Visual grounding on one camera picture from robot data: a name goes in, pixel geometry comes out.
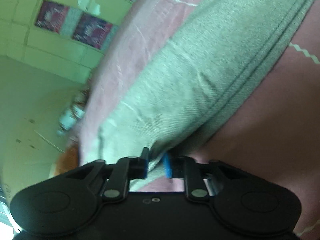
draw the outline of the orange object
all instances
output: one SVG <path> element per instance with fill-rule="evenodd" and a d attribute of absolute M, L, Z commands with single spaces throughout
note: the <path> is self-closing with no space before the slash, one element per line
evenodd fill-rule
<path fill-rule="evenodd" d="M 79 145 L 74 143 L 70 146 L 66 152 L 60 155 L 59 159 L 56 162 L 56 168 L 54 175 L 58 176 L 67 171 L 71 171 L 78 167 L 79 161 Z"/>

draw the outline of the pink bedsheet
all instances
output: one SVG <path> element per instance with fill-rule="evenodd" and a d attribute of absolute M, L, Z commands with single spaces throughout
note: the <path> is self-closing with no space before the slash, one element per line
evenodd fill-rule
<path fill-rule="evenodd" d="M 320 0 L 273 70 L 236 114 L 199 150 L 293 191 L 302 203 L 295 233 L 320 239 Z M 140 191 L 183 191 L 160 178 Z"/>
<path fill-rule="evenodd" d="M 137 0 L 94 77 L 85 117 L 78 124 L 81 155 L 152 56 L 201 0 Z"/>

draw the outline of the green-gray fabric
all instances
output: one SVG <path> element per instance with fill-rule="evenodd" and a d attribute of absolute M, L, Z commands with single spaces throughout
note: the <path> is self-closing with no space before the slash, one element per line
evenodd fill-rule
<path fill-rule="evenodd" d="M 152 147 L 152 169 L 168 149 L 203 144 L 270 71 L 313 1 L 203 0 L 102 124 L 103 158 Z"/>

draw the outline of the bright light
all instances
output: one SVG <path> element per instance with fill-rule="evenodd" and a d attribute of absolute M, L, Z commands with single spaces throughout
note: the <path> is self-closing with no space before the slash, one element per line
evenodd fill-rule
<path fill-rule="evenodd" d="M 12 240 L 13 228 L 0 222 L 0 235 L 1 235 L 1 240 Z"/>

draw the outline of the white zigzag line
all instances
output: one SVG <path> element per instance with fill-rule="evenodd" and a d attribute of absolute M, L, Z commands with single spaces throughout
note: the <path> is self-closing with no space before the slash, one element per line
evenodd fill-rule
<path fill-rule="evenodd" d="M 311 57 L 314 63 L 320 64 L 320 61 L 318 60 L 318 58 L 315 55 L 310 55 L 309 51 L 307 51 L 306 49 L 301 49 L 298 44 L 289 43 L 289 47 L 294 47 L 296 49 L 296 51 L 303 52 L 303 54 L 306 57 Z"/>
<path fill-rule="evenodd" d="M 297 236 L 302 236 L 304 233 L 311 232 L 317 225 L 320 225 L 320 219 L 311 227 L 305 228 L 300 234 L 297 234 Z"/>

